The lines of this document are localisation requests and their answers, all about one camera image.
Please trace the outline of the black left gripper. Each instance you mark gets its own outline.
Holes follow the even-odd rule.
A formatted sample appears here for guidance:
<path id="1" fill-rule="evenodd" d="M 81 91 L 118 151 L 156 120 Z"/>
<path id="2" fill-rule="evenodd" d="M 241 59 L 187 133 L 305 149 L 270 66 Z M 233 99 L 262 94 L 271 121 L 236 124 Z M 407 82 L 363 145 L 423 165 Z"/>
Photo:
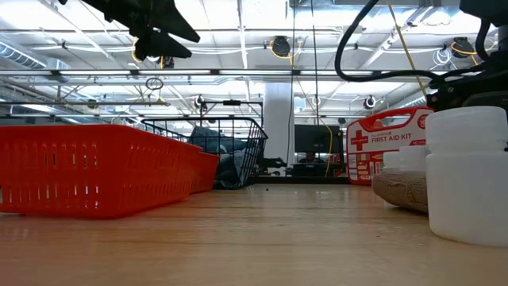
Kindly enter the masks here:
<path id="1" fill-rule="evenodd" d="M 103 12 L 107 21 L 115 20 L 130 28 L 131 34 L 138 37 L 134 49 L 138 60 L 145 60 L 148 56 L 191 57 L 192 52 L 168 33 L 194 43 L 200 41 L 200 36 L 176 8 L 175 0 L 83 1 Z"/>

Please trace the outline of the tan bandage roll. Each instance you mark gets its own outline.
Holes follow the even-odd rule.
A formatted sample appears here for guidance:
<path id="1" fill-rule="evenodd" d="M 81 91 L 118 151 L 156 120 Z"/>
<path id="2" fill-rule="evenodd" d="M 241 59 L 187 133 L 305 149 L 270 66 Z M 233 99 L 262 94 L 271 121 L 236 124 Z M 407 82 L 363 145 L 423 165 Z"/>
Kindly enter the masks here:
<path id="1" fill-rule="evenodd" d="M 428 213 L 424 172 L 384 172 L 375 175 L 371 188 L 387 203 L 407 210 Z"/>

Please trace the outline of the red plastic slotted basket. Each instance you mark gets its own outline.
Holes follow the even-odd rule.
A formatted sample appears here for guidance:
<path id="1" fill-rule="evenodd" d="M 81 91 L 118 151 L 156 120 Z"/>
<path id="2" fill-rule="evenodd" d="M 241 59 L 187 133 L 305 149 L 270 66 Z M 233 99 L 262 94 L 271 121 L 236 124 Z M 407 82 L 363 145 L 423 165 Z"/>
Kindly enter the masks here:
<path id="1" fill-rule="evenodd" d="M 200 151 L 119 125 L 0 126 L 0 213 L 121 218 L 175 203 Z"/>
<path id="2" fill-rule="evenodd" d="M 198 161 L 194 164 L 195 186 L 190 192 L 192 195 L 213 189 L 219 159 L 220 157 L 214 154 L 202 152 L 198 154 Z"/>

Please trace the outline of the white building column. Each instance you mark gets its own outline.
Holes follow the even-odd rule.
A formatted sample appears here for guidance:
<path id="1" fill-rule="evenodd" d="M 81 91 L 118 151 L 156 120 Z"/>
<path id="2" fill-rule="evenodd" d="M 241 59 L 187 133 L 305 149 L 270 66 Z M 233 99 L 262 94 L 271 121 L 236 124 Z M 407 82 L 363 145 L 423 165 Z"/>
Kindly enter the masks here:
<path id="1" fill-rule="evenodd" d="M 291 83 L 266 83 L 264 92 L 264 132 L 267 134 L 264 156 L 293 162 L 294 116 Z"/>

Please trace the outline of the dark computer monitor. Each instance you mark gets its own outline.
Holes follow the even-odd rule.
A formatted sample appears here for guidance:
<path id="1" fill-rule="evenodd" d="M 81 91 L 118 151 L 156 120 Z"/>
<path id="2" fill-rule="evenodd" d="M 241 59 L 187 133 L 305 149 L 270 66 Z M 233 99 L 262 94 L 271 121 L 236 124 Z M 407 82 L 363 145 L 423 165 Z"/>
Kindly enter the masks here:
<path id="1" fill-rule="evenodd" d="M 341 153 L 344 134 L 339 126 L 294 126 L 294 150 L 297 153 Z"/>

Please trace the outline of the person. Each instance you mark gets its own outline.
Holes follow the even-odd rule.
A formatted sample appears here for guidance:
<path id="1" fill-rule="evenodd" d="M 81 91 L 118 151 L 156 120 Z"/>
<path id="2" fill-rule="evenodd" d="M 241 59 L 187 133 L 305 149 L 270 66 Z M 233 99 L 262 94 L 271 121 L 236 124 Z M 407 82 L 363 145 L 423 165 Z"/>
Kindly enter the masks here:
<path id="1" fill-rule="evenodd" d="M 305 154 L 305 157 L 298 161 L 300 164 L 324 164 L 325 162 L 314 152 Z"/>

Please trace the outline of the red first aid kit case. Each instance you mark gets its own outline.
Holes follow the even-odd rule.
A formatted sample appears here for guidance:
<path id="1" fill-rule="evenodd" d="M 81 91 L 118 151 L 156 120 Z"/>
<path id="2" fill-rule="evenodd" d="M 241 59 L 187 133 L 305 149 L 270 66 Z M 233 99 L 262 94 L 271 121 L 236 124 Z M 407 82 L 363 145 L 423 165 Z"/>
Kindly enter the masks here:
<path id="1" fill-rule="evenodd" d="M 428 107 L 405 107 L 349 124 L 346 131 L 349 182 L 369 186 L 372 177 L 382 169 L 384 153 L 424 145 L 425 118 L 432 112 Z"/>

